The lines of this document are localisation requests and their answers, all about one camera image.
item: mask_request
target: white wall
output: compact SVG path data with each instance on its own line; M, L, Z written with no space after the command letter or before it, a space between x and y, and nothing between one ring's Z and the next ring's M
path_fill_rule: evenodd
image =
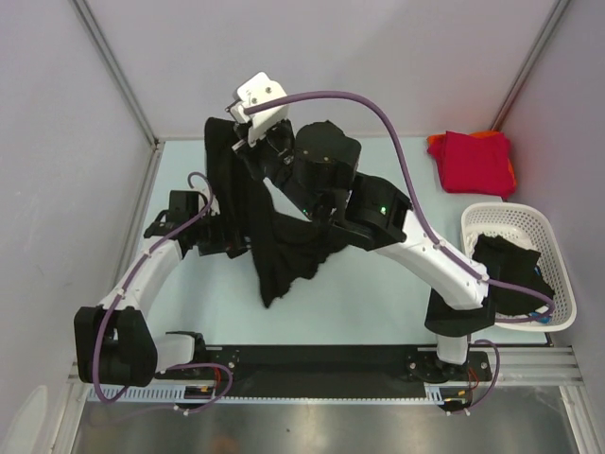
M162 137L200 137L260 70L289 93L368 96L401 134L488 128L554 0L90 0ZM330 118L385 135L350 103L305 103L296 125Z
M110 287L150 148L69 2L0 2L0 56L1 440L38 386L52 415L73 317Z
M605 2L572 3L514 106L504 131L514 145L516 201L550 219L578 302L556 339L574 346L605 421Z

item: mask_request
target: robotic arm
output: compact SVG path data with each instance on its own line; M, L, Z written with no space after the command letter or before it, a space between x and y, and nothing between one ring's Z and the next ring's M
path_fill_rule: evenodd
M360 144L330 122L307 125L294 134L287 106L247 114L249 107L285 96L281 85L259 73L237 89L227 111L240 138L233 152L256 180L269 178L311 221L352 246L375 251L414 272L428 283L431 297L425 326L438 336L438 358L462 365L467 335L494 323L484 265L465 257L438 236L424 231L406 194L392 183L357 172ZM204 201L198 192L172 191L169 208L145 232L142 252L115 289L97 307L83 307L75 317L78 371L93 381L93 358L101 320L113 308L103 332L99 381L146 386L156 373L203 355L203 337L172 332L152 338L145 315L167 276L194 246L199 254L243 253L243 235L226 239L220 215L210 211L157 249L160 238L199 216ZM443 252L448 248L476 272L473 276Z
M426 327L438 335L438 357L462 364L466 336L493 324L487 269L443 237L426 234L410 199L384 179L356 172L361 146L329 122L303 127L296 140L287 105L247 114L247 109L285 96L279 83L259 73L239 87L227 108L238 123L233 150L251 175L269 178L306 216L330 225L349 244L405 266L433 288ZM478 280L443 248L466 262Z

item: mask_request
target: laundry basket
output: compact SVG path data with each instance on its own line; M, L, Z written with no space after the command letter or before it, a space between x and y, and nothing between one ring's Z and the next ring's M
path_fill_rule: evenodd
M518 331L561 331L576 319L576 300L569 284L557 239L548 219L538 210L518 203L486 202L469 206L462 213L462 245L471 257L480 234L502 236L519 245L531 245L542 255L538 266L544 280L555 290L555 312L548 323L496 323Z

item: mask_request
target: red towel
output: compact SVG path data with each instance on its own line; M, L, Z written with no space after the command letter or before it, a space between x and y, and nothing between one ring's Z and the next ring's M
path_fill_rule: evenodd
M437 161L446 192L508 198L515 188L509 171L510 141L498 133L484 138L448 131L428 153Z

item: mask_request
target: black cloth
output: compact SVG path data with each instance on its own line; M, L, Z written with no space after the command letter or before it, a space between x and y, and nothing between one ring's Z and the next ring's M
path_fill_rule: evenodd
M311 222L276 212L265 184L253 180L233 152L238 140L232 121L209 118L204 128L206 172L228 231L250 238L261 298L269 307L296 278L313 278L320 263L346 244Z
M539 252L520 248L502 236L480 235L473 253L473 259L483 263L492 278L531 288L552 298L555 292L542 278L539 258ZM495 286L490 286L490 297L495 301L496 311L503 315L525 315L545 305L534 296Z

